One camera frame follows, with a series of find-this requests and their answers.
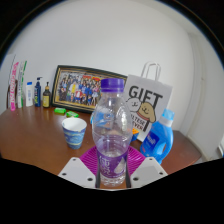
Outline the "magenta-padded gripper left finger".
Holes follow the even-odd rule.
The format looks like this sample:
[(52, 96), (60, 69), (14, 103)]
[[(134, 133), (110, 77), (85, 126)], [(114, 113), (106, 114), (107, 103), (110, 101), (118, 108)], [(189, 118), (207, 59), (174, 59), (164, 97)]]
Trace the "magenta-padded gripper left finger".
[(58, 176), (84, 188), (99, 188), (100, 174), (96, 147), (87, 150), (80, 158), (72, 157)]

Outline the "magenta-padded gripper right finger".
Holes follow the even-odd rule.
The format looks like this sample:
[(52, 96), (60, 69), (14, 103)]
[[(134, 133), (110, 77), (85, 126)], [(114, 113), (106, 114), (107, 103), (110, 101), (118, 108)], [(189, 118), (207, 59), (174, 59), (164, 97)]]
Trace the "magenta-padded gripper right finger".
[(145, 157), (137, 149), (129, 147), (127, 156), (126, 186), (140, 188), (167, 176), (154, 157)]

